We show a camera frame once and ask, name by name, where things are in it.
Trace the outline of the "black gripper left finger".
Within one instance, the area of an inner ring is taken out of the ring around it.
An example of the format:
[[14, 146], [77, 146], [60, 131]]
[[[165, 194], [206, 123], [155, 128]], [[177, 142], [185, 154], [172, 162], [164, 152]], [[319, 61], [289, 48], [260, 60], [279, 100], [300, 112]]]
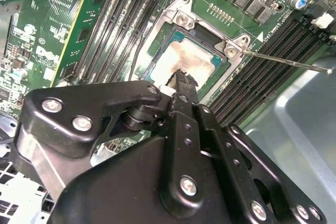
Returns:
[[[144, 80], [34, 90], [25, 97], [15, 147], [56, 205], [76, 177], [142, 141], [197, 140], [200, 147], [195, 80], [177, 71], [167, 87], [172, 95]], [[203, 191], [175, 161], [166, 161], [161, 202], [168, 210], [198, 210]]]

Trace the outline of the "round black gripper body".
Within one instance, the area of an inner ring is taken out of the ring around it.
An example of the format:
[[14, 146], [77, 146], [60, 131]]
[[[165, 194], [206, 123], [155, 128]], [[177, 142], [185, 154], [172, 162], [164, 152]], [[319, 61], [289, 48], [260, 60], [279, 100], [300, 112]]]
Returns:
[[[186, 167], [203, 191], [196, 214], [179, 218], [160, 199], [166, 161]], [[76, 177], [61, 193], [50, 223], [247, 223], [237, 201], [225, 199], [209, 157], [197, 140], [155, 137], [140, 142]]]

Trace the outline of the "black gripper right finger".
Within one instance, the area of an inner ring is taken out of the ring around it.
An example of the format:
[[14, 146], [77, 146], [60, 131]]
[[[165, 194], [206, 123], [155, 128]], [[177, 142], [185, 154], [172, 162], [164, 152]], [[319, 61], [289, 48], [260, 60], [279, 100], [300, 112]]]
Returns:
[[188, 223], [325, 223], [321, 209], [237, 126], [197, 103], [205, 201]]

